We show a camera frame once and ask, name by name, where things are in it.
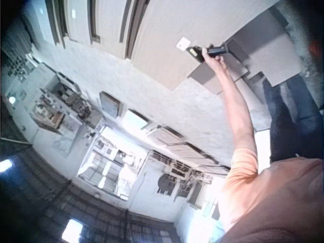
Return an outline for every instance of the person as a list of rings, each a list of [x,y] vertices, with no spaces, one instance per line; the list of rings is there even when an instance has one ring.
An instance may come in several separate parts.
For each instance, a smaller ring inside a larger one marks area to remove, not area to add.
[[[287,80],[298,110],[294,123],[280,86],[263,82],[272,117],[270,167],[258,175],[247,104],[223,57],[202,50],[223,90],[235,151],[219,197],[220,242],[312,242],[323,239],[323,119],[301,76]]]

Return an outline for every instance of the concrete floor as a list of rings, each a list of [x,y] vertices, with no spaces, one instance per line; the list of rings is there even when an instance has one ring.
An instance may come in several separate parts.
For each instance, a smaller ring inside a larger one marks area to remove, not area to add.
[[[308,51],[310,40],[300,25],[299,14],[282,0],[277,8],[289,22],[291,36],[304,71],[301,75],[318,106],[322,104],[322,79]],[[50,67],[76,82],[89,100],[100,109],[99,93],[106,91],[122,103],[161,125],[184,135],[187,141],[214,156],[221,164],[230,165],[233,140],[221,99],[193,80],[185,80],[171,92],[136,70],[129,60],[118,59],[92,47],[65,39],[66,49],[40,42],[33,53]],[[284,99],[292,107],[289,92],[282,85]],[[255,125],[269,128],[267,112],[251,112]]]

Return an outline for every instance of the black tool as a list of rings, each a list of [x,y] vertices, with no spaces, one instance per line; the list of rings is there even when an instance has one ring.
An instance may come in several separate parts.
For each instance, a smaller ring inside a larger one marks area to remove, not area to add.
[[[201,47],[188,47],[186,51],[189,52],[198,62],[203,63],[205,61],[202,55],[203,49]],[[210,57],[216,57],[228,53],[228,48],[226,43],[222,44],[220,47],[210,46],[207,48],[207,53]]]

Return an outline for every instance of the hand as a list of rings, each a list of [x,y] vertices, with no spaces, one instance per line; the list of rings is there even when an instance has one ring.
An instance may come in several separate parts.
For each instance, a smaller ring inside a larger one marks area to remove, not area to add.
[[[224,62],[224,57],[216,56],[215,58],[212,58],[207,54],[206,48],[202,49],[202,56],[204,57],[208,66],[215,72],[217,76],[230,76],[228,68]]]

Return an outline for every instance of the dark blue pants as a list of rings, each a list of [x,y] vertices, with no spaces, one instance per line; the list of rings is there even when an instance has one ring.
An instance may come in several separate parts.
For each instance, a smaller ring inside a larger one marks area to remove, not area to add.
[[[292,121],[282,99],[280,86],[272,87],[268,80],[263,82],[264,95],[272,118],[270,162],[296,157],[296,154],[323,159],[323,117],[300,75],[286,82],[298,110],[296,123]]]

